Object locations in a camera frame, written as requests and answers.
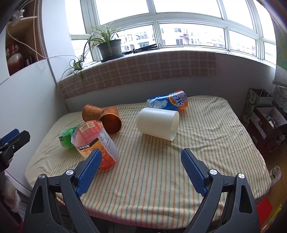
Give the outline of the white lace cloth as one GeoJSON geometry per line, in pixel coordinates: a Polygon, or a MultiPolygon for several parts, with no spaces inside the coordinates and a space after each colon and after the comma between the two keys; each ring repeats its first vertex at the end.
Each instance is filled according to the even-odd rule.
{"type": "Polygon", "coordinates": [[[284,112],[287,111],[287,90],[286,87],[276,85],[273,90],[273,100],[278,104],[284,112]]]}

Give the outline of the cardboard box with items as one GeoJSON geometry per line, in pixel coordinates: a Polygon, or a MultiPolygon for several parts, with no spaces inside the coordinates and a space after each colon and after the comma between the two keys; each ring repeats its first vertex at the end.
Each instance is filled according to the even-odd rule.
{"type": "Polygon", "coordinates": [[[275,107],[254,108],[247,131],[266,157],[286,142],[286,118],[275,107]]]}

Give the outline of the green paper bag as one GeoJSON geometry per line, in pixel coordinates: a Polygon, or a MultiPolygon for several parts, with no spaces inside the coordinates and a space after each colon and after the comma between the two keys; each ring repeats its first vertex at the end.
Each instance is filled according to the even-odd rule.
{"type": "Polygon", "coordinates": [[[273,97],[265,89],[250,88],[246,98],[244,110],[241,116],[241,123],[248,127],[251,115],[256,107],[270,107],[273,97]]]}

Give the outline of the brown plaid sill cover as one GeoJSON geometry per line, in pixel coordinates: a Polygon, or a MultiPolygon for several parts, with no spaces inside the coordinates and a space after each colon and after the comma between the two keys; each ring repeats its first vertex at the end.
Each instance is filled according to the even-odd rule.
{"type": "Polygon", "coordinates": [[[58,91],[69,99],[92,91],[138,82],[182,77],[215,77],[217,56],[209,51],[154,51],[126,56],[62,78],[58,91]]]}

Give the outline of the potted spider plant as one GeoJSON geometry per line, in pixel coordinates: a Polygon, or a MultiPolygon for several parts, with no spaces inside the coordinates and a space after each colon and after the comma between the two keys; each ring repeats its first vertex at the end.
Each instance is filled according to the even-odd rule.
{"type": "Polygon", "coordinates": [[[76,59],[69,61],[69,68],[66,69],[62,78],[68,71],[72,71],[74,75],[80,74],[81,79],[83,78],[82,71],[84,69],[84,62],[88,52],[92,52],[95,48],[99,49],[102,56],[102,62],[112,60],[114,58],[123,57],[121,50],[121,39],[119,39],[118,32],[123,28],[112,28],[112,22],[109,26],[105,25],[102,27],[91,27],[87,42],[83,47],[82,54],[76,59]]]}

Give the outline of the black object on sill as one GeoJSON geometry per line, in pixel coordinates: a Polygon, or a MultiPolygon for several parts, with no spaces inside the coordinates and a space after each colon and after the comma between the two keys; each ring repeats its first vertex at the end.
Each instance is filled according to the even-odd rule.
{"type": "Polygon", "coordinates": [[[131,51],[126,51],[123,52],[124,55],[132,54],[132,53],[139,53],[139,52],[144,52],[144,51],[152,51],[152,50],[157,50],[158,46],[157,44],[152,44],[149,46],[141,47],[139,49],[133,49],[131,51]]]}

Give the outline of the striped yellow table cloth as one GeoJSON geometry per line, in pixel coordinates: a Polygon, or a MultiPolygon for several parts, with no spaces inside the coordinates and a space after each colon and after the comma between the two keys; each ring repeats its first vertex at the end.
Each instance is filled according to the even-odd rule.
{"type": "MultiPolygon", "coordinates": [[[[121,130],[110,135],[119,150],[116,164],[98,171],[81,201],[88,214],[126,225],[156,229],[185,228],[203,197],[197,193],[182,165],[180,154],[190,149],[209,169],[222,175],[243,173],[255,200],[271,187],[266,163],[233,112],[220,97],[193,96],[179,111],[173,141],[141,133],[137,114],[146,103],[116,106],[121,130]]],[[[62,175],[85,158],[73,146],[59,141],[63,130],[84,124],[81,112],[61,117],[44,137],[31,158],[25,177],[30,186],[40,174],[62,175]]]]}

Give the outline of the white plastic cup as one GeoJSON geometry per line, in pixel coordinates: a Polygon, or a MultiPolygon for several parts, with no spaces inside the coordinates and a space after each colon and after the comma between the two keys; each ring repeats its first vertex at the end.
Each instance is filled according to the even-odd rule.
{"type": "Polygon", "coordinates": [[[173,141],[178,132],[180,115],[178,111],[143,108],[137,114],[138,130],[150,136],[173,141]]]}

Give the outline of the white window frame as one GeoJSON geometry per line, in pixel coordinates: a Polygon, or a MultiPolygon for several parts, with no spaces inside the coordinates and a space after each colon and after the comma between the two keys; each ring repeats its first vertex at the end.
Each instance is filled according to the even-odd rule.
{"type": "Polygon", "coordinates": [[[276,62],[271,16],[257,1],[65,1],[76,55],[97,28],[117,29],[122,52],[199,47],[276,62]]]}

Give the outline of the orange printed plastic cup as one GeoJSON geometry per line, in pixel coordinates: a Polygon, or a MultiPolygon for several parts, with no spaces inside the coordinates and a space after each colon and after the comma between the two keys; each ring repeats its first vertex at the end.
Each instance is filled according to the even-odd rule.
{"type": "Polygon", "coordinates": [[[85,159],[94,149],[99,149],[102,154],[100,171],[112,168],[118,160],[119,150],[100,121],[91,120],[80,125],[72,134],[71,143],[85,159]]]}

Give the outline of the brown paper cup open mouth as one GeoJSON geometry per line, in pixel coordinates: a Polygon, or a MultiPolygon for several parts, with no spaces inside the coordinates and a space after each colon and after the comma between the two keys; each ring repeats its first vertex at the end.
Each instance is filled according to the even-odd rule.
{"type": "Polygon", "coordinates": [[[102,122],[105,131],[109,135],[117,134],[122,128],[119,112],[115,107],[107,107],[103,110],[99,121],[102,122]]]}

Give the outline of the brown paper cup closed end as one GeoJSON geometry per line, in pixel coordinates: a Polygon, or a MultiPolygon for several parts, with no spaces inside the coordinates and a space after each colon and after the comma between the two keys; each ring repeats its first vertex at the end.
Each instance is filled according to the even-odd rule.
{"type": "Polygon", "coordinates": [[[104,112],[104,108],[96,107],[91,104],[86,105],[82,110],[82,118],[85,122],[99,120],[104,112]]]}

